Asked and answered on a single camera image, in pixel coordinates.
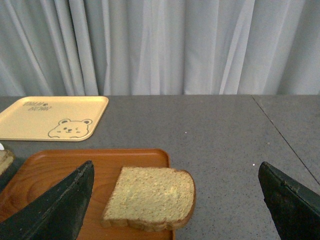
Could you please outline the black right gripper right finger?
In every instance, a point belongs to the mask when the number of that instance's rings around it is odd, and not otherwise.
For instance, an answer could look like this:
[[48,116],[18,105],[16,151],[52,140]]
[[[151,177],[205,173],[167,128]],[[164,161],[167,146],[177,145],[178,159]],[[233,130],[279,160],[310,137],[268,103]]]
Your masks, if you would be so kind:
[[264,161],[258,170],[264,202],[282,240],[320,238],[320,195]]

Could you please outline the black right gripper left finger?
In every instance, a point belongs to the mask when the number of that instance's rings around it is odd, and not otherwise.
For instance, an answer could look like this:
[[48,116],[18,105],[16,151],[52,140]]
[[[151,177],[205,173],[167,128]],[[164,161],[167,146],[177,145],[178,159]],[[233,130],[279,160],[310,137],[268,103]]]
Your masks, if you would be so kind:
[[95,170],[88,160],[26,207],[1,222],[2,240],[75,240],[92,196]]

